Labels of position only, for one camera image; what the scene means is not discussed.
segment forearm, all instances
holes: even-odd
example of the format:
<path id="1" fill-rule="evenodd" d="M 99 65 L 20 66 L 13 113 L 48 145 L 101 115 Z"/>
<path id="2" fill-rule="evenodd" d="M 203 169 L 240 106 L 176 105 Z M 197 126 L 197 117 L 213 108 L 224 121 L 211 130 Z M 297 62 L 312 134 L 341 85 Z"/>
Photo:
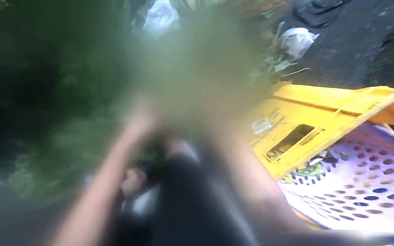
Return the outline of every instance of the forearm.
<path id="1" fill-rule="evenodd" d="M 261 229 L 267 232 L 308 229 L 238 131 L 220 130 L 215 142 L 226 160 L 240 197 Z"/>
<path id="2" fill-rule="evenodd" d="M 134 136 L 128 133 L 118 139 L 97 176 L 60 227 L 54 246 L 95 246 L 100 243 L 136 145 Z"/>

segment yellow plastic crate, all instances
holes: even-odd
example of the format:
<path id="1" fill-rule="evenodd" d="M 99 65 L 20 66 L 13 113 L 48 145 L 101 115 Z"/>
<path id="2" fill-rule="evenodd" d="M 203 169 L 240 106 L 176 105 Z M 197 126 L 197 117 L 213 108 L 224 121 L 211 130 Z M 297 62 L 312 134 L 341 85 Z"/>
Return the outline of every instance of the yellow plastic crate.
<path id="1" fill-rule="evenodd" d="M 394 125 L 394 88 L 387 86 L 347 90 L 280 82 L 273 94 L 249 112 L 247 123 L 261 126 L 250 131 L 250 145 L 276 180 L 302 167 L 364 121 Z M 281 147 L 299 126 L 311 131 L 271 159 L 269 151 L 272 154 L 273 148 Z"/>

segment white plastic bag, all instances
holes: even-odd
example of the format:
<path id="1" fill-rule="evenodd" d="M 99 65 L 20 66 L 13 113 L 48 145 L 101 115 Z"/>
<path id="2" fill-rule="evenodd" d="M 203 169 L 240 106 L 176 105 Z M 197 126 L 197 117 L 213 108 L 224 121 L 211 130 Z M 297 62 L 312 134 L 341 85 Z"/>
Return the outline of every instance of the white plastic bag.
<path id="1" fill-rule="evenodd" d="M 292 28 L 282 36 L 281 47 L 287 49 L 286 53 L 298 60 L 302 58 L 320 34 L 314 34 L 306 28 Z"/>
<path id="2" fill-rule="evenodd" d="M 148 10 L 143 29 L 155 38 L 179 28 L 179 14 L 169 0 L 157 0 Z"/>

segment white laundry basket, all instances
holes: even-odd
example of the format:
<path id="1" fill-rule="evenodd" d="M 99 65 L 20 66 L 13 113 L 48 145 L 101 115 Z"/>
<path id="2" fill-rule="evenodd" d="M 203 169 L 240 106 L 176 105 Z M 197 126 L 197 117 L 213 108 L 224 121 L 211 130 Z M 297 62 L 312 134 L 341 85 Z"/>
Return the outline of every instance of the white laundry basket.
<path id="1" fill-rule="evenodd" d="M 348 159 L 279 183 L 290 205 L 330 229 L 394 232 L 394 135 L 366 122 L 330 151 Z"/>

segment black pants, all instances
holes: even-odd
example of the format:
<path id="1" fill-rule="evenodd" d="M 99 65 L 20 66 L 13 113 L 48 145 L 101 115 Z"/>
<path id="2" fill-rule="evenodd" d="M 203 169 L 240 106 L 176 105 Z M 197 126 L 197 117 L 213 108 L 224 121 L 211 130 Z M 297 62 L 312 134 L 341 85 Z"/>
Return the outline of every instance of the black pants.
<path id="1" fill-rule="evenodd" d="M 148 179 L 160 183 L 157 209 L 141 228 L 126 222 L 120 245 L 236 246 L 244 245 L 238 227 L 217 199 L 203 169 L 185 155 L 174 155 Z"/>

